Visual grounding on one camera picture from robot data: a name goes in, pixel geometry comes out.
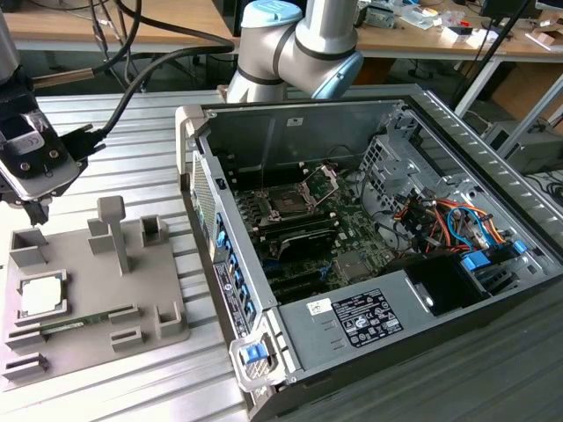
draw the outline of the warning label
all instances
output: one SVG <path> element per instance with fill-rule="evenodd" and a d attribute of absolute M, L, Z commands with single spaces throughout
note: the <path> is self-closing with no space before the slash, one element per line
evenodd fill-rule
<path fill-rule="evenodd" d="M 378 288 L 334 302 L 333 309 L 354 347 L 368 345 L 404 330 Z"/>

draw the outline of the robotic arm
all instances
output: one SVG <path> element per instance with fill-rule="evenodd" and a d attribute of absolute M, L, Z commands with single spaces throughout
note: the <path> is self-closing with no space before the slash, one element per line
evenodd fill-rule
<path fill-rule="evenodd" d="M 363 62 L 355 51 L 356 5 L 357 0 L 309 0 L 303 18 L 291 3 L 249 3 L 227 102 L 282 101 L 286 82 L 315 99 L 340 97 Z"/>
<path fill-rule="evenodd" d="M 85 170 L 89 155 L 104 148 L 90 130 L 55 132 L 37 105 L 0 11 L 0 200 L 22 207 L 33 225 L 46 222 L 51 198 Z"/>

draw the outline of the sticker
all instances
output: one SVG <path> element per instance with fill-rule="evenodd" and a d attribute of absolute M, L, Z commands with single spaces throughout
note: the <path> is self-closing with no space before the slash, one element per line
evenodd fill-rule
<path fill-rule="evenodd" d="M 331 300 L 328 297 L 320 301 L 307 303 L 307 308 L 309 308 L 309 312 L 313 316 L 333 309 L 331 308 Z"/>
<path fill-rule="evenodd" d="M 368 345 L 404 330 L 378 288 L 335 302 L 333 310 L 354 347 Z"/>
<path fill-rule="evenodd" d="M 45 141 L 37 132 L 30 132 L 29 134 L 10 139 L 7 144 L 14 154 L 23 156 L 24 154 L 41 148 L 45 145 Z"/>
<path fill-rule="evenodd" d="M 303 125 L 303 117 L 292 117 L 288 119 L 288 127 Z"/>
<path fill-rule="evenodd" d="M 237 291 L 232 286 L 229 272 L 227 271 L 227 265 L 216 264 L 213 267 L 217 281 L 219 281 L 219 285 L 223 291 L 223 299 L 226 304 L 227 313 L 229 314 L 232 325 L 235 327 L 237 337 L 245 337 L 247 333 L 250 332 L 250 329 L 245 319 L 245 313 L 241 309 Z"/>

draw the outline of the blue clip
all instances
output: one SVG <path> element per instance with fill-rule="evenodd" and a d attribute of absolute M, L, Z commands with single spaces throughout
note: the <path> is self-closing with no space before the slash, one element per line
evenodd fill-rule
<path fill-rule="evenodd" d="M 230 255 L 229 262 L 232 265 L 233 269 L 238 265 L 237 257 L 234 253 Z"/>
<path fill-rule="evenodd" d="M 215 241 L 218 248 L 222 248 L 225 245 L 226 238 L 227 234 L 225 233 L 225 230 L 221 230 L 217 235 L 217 240 Z"/>
<path fill-rule="evenodd" d="M 240 288 L 240 293 L 243 296 L 243 301 L 248 297 L 248 287 L 247 286 L 242 286 Z"/>
<path fill-rule="evenodd" d="M 516 240 L 512 244 L 512 247 L 518 253 L 525 253 L 528 250 L 528 246 L 526 246 L 526 244 L 522 240 Z"/>
<path fill-rule="evenodd" d="M 268 357 L 267 349 L 262 343 L 256 345 L 248 346 L 240 351 L 245 365 L 249 365 L 259 360 L 266 359 Z"/>
<path fill-rule="evenodd" d="M 252 302 L 248 302 L 246 304 L 246 310 L 248 314 L 253 314 L 254 313 L 254 305 L 252 305 Z"/>
<path fill-rule="evenodd" d="M 240 268 L 237 268 L 235 270 L 235 286 L 237 286 L 237 288 L 240 288 L 240 285 L 243 284 L 243 281 L 245 279 L 243 278 L 243 274 L 240 272 Z"/>
<path fill-rule="evenodd" d="M 478 270 L 483 266 L 491 264 L 489 258 L 487 258 L 482 251 L 468 253 L 464 256 L 462 262 L 469 271 Z"/>

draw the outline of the table leg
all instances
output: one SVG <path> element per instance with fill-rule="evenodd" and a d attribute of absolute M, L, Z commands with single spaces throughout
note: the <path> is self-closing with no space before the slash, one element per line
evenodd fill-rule
<path fill-rule="evenodd" d="M 537 118 L 542 114 L 545 108 L 551 104 L 551 102 L 558 97 L 558 95 L 563 92 L 563 75 L 559 77 L 557 81 L 552 85 L 548 92 L 534 105 L 534 108 L 528 113 L 528 115 L 520 122 L 520 124 L 514 129 L 512 134 L 508 139 L 502 144 L 502 151 L 499 150 L 499 154 L 508 158 L 508 154 L 516 145 L 516 142 L 522 134 L 528 131 L 528 129 L 533 125 Z"/>
<path fill-rule="evenodd" d="M 469 110 L 469 107 L 473 104 L 473 101 L 475 101 L 475 98 L 477 98 L 483 88 L 485 88 L 486 83 L 489 82 L 489 79 L 501 63 L 501 59 L 494 57 L 486 64 L 483 71 L 479 74 L 477 79 L 475 79 L 475 82 L 469 87 L 469 90 L 467 90 L 464 97 L 457 105 L 456 114 L 459 117 L 464 117 L 467 110 Z"/>

